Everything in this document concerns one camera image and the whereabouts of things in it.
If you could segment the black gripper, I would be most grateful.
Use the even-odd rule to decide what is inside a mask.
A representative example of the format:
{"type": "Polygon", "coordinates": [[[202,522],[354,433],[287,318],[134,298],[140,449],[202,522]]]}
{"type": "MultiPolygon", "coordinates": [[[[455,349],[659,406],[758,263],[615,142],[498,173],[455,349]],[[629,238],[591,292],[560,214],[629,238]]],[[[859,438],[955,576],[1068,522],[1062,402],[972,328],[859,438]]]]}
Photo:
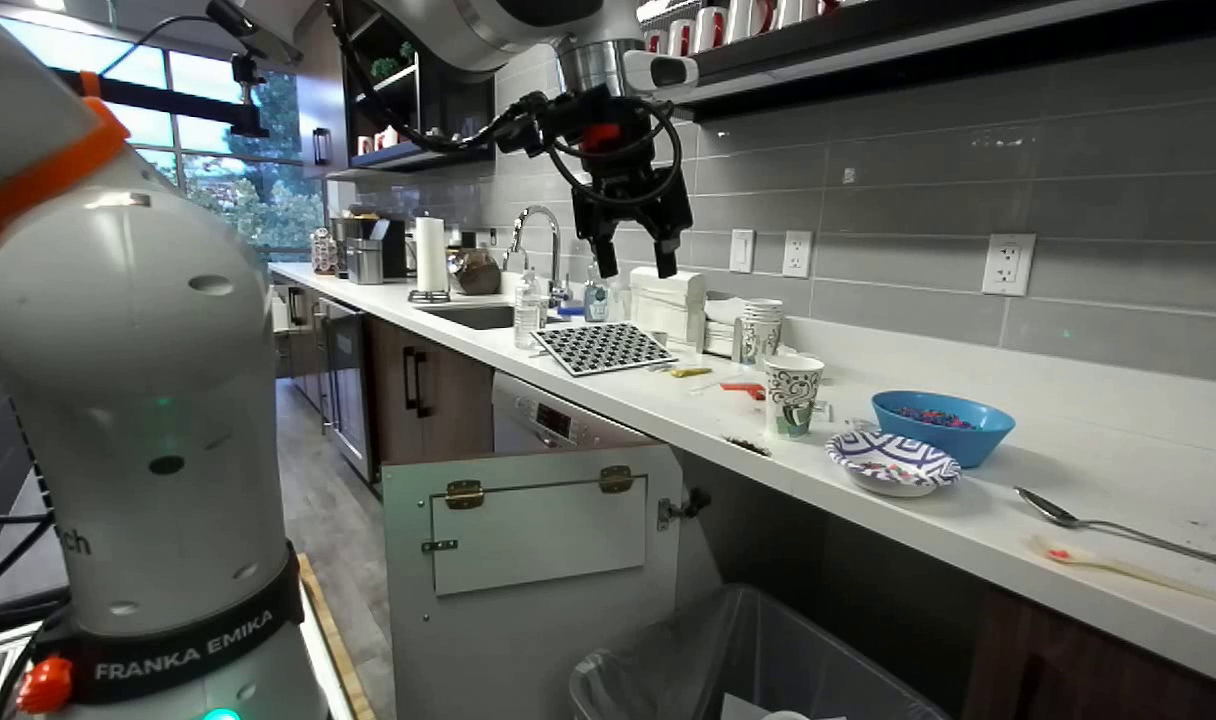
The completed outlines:
{"type": "Polygon", "coordinates": [[[573,183],[573,214],[606,280],[621,270],[613,245],[621,221],[638,221],[652,236],[656,270],[679,267],[688,188],[679,158],[656,158],[656,139],[679,142],[668,109],[608,89],[564,92],[546,110],[546,139],[583,166],[583,181],[573,183]]]}

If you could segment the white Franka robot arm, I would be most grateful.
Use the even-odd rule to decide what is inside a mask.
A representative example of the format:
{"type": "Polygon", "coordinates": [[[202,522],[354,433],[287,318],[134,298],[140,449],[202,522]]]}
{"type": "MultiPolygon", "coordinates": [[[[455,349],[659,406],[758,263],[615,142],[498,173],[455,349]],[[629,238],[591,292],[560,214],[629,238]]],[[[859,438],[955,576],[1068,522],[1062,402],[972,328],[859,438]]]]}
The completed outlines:
{"type": "MultiPolygon", "coordinates": [[[[546,152],[613,263],[638,221],[677,263],[679,173],[632,0],[376,0],[437,61],[531,92],[477,132],[546,152]]],[[[0,376],[51,487],[71,598],[0,689],[0,720],[333,720],[312,671],[277,469],[270,276],[129,142],[98,74],[59,79],[0,24],[0,376]]]]}

